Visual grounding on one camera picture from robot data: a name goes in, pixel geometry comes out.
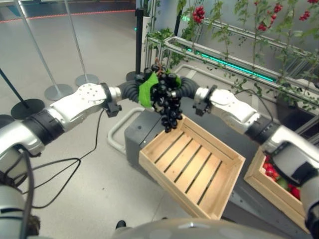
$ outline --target green vegetable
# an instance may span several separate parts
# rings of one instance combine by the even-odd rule
[[[139,86],[139,101],[144,107],[151,107],[151,87],[158,84],[159,80],[155,72],[151,74],[147,81]]]
[[[279,179],[277,180],[277,183],[278,183],[282,188],[284,188],[285,190],[288,190],[288,183],[287,183],[287,181],[286,181],[285,179],[279,178]]]

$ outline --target red floor line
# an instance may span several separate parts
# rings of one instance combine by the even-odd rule
[[[93,12],[78,12],[78,13],[72,13],[71,15],[92,15],[92,14],[102,14],[102,13],[114,13],[114,12],[133,12],[135,9],[132,10],[114,10],[114,11],[93,11]],[[26,17],[26,19],[39,19],[39,18],[49,18],[49,17],[57,17],[57,16],[67,16],[67,14],[55,14],[55,15],[46,15],[46,16],[31,16],[31,17]],[[11,21],[16,21],[16,20],[21,20],[21,18],[14,18],[10,20],[3,20],[0,21],[0,23],[5,23],[5,22],[11,22]]]

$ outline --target green led strip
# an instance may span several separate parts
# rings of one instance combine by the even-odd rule
[[[241,66],[237,66],[237,65],[232,64],[232,63],[228,63],[228,62],[226,62],[226,61],[224,61],[224,60],[222,60],[222,59],[219,59],[219,58],[216,58],[216,57],[213,57],[213,56],[210,56],[210,55],[201,53],[200,51],[196,51],[196,54],[197,54],[197,55],[201,55],[201,56],[206,57],[206,58],[209,58],[209,59],[211,59],[211,60],[217,61],[217,62],[219,62],[219,63],[225,64],[225,65],[230,66],[230,67],[232,67],[232,68],[235,68],[235,69],[237,69],[237,70],[241,70],[241,71],[243,71],[243,72],[246,72],[246,73],[249,73],[249,74],[258,76],[258,77],[263,78],[263,79],[265,79],[265,80],[267,80],[267,81],[271,81],[271,82],[275,82],[275,81],[276,81],[275,79],[272,79],[272,78],[269,78],[269,77],[267,77],[267,76],[258,74],[258,73],[256,73],[256,72],[253,72],[253,71],[251,71],[251,70],[248,70],[247,68],[244,68],[244,67],[241,67]]]

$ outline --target dark gray platform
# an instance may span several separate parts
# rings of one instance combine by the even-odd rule
[[[285,238],[310,239],[310,235],[306,234],[244,181],[243,177],[258,149],[258,145],[247,136],[235,132],[216,116],[209,114],[205,114],[203,117],[197,116],[192,108],[193,100],[183,98],[181,101],[181,108],[187,117],[246,158],[223,216],[237,223],[265,230]],[[127,159],[132,166],[142,173],[145,172],[138,165],[139,150],[162,130],[160,115],[148,111],[141,113],[125,130]]]

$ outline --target shoe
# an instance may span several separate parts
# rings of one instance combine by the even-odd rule
[[[117,224],[116,224],[116,227],[115,229],[117,228],[124,228],[126,227],[126,222],[124,220],[120,220]]]

